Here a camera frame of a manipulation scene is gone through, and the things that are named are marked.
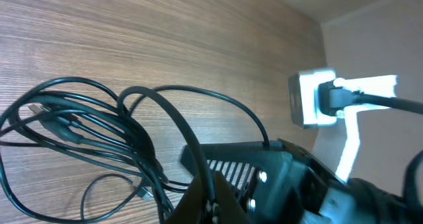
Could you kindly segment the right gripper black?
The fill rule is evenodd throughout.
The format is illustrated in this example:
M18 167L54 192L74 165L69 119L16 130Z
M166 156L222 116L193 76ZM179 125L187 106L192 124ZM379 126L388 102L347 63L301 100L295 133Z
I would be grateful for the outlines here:
M195 177L165 224L245 224L237 199L249 198L253 223L347 222L343 181L301 147L255 141L201 148L211 169L219 171L212 172L215 200L207 200Z

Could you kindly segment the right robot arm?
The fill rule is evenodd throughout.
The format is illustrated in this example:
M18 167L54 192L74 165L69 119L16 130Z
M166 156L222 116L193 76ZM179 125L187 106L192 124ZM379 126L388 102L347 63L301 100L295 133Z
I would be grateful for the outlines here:
M170 223L421 223L411 177L397 196L360 178L341 180L310 152L288 141L201 145L215 178L209 204L198 178Z

